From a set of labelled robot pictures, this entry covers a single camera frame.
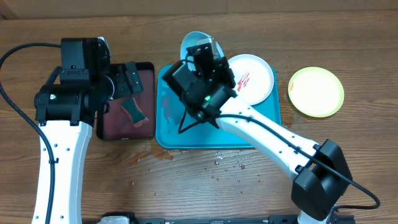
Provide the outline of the white plate with sauce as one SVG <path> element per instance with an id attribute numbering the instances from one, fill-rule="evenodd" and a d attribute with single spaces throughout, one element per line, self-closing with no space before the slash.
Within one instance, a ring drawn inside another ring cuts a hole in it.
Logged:
<path id="1" fill-rule="evenodd" d="M 228 60 L 235 86 L 233 90 L 249 105 L 263 102 L 274 86 L 274 75 L 270 65 L 262 58 L 251 55 L 236 55 Z"/>

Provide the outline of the green and orange sponge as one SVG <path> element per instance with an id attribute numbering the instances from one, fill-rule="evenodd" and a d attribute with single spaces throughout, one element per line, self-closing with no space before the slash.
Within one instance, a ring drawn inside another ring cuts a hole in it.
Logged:
<path id="1" fill-rule="evenodd" d="M 139 127 L 148 122 L 147 116 L 142 112 L 135 98 L 130 98 L 121 103 L 122 109 L 128 114 L 134 127 Z"/>

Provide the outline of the light blue plate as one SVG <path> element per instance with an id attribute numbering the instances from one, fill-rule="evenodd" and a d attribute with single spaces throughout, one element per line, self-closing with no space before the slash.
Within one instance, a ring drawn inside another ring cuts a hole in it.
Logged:
<path id="1" fill-rule="evenodd" d="M 182 40 L 182 43 L 180 46 L 180 59 L 194 61 L 195 59 L 197 59 L 199 57 L 203 57 L 203 56 L 212 57 L 210 54 L 198 54 L 198 55 L 194 55 L 193 57 L 192 56 L 187 57 L 187 47 L 191 47 L 191 46 L 195 45 L 196 41 L 204 39 L 204 38 L 208 38 L 208 37 L 213 38 L 212 36 L 210 36 L 209 34 L 206 34 L 204 32 L 193 31 L 193 32 L 188 33 Z M 224 53 L 223 53 L 219 43 L 217 41 L 215 41 L 215 42 L 216 42 L 216 48 L 218 50 L 218 56 L 213 59 L 224 57 Z"/>

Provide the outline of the yellow-green plate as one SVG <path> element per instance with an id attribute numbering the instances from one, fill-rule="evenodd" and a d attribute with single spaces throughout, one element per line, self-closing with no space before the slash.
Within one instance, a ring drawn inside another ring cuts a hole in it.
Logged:
<path id="1" fill-rule="evenodd" d="M 345 99 L 337 76 L 320 67 L 305 67 L 295 72 L 289 80 L 287 93 L 296 109 L 315 118 L 335 114 Z"/>

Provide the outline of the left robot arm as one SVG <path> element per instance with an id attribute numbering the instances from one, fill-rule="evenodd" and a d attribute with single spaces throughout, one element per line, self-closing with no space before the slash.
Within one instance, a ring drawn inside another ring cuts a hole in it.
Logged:
<path id="1" fill-rule="evenodd" d="M 125 97 L 128 124 L 148 119 L 132 97 L 143 90 L 134 62 L 110 62 L 104 37 L 63 38 L 62 64 L 34 99 L 40 136 L 40 169 L 32 223 L 81 223 L 86 151 L 95 119 L 111 100 Z"/>

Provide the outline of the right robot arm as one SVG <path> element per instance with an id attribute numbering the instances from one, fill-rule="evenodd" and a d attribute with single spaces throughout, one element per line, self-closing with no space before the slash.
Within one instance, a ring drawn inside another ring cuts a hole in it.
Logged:
<path id="1" fill-rule="evenodd" d="M 249 54 L 182 59 L 162 79 L 198 123 L 211 123 L 263 152 L 293 181 L 297 223 L 328 223 L 352 181 L 342 149 L 300 137 L 254 109 L 273 89 L 273 72 Z"/>

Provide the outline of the black rectangular sponge tray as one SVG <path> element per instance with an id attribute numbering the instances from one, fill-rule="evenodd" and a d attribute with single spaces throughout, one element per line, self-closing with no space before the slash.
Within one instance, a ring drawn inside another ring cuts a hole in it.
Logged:
<path id="1" fill-rule="evenodd" d="M 136 63 L 143 91 L 109 102 L 109 111 L 97 118 L 96 135 L 103 140 L 150 138 L 155 133 L 155 74 L 150 62 Z M 135 98 L 142 112 L 149 119 L 139 127 L 134 127 L 121 103 Z"/>

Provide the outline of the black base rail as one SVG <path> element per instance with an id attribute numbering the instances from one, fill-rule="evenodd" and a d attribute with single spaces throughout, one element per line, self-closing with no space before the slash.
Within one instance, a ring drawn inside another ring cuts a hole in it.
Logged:
<path id="1" fill-rule="evenodd" d="M 297 224 L 298 215 L 271 215 L 266 218 L 230 218 L 230 219 L 180 219 L 137 218 L 134 212 L 105 213 L 100 220 L 86 220 L 83 223 L 96 224 Z"/>

